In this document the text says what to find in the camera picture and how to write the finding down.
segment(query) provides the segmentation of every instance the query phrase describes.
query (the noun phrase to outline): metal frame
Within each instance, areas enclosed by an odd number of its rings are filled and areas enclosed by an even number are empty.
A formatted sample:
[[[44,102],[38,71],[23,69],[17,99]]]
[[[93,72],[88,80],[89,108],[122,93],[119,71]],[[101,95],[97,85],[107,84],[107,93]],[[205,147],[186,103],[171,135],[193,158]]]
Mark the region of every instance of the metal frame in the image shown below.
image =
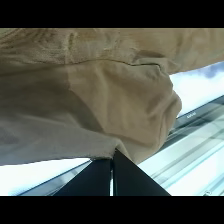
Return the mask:
[[[121,152],[113,159],[93,161],[53,196],[170,196]]]

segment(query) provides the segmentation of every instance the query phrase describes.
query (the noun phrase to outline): brown fabric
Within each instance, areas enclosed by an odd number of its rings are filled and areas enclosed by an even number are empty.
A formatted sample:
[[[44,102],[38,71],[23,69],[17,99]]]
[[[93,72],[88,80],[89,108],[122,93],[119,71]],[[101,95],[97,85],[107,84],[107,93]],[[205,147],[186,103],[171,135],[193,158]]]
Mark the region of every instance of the brown fabric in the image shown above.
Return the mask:
[[[169,75],[224,58],[224,29],[0,29],[0,165],[61,158],[135,163],[166,140]]]

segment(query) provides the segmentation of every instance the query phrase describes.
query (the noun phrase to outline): bright screen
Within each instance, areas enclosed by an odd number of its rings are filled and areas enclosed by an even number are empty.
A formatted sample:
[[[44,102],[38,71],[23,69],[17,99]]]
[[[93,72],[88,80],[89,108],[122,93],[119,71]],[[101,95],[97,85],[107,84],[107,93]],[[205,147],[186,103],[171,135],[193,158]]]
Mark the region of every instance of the bright screen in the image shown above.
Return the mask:
[[[182,116],[224,95],[224,62],[170,76],[182,100]]]

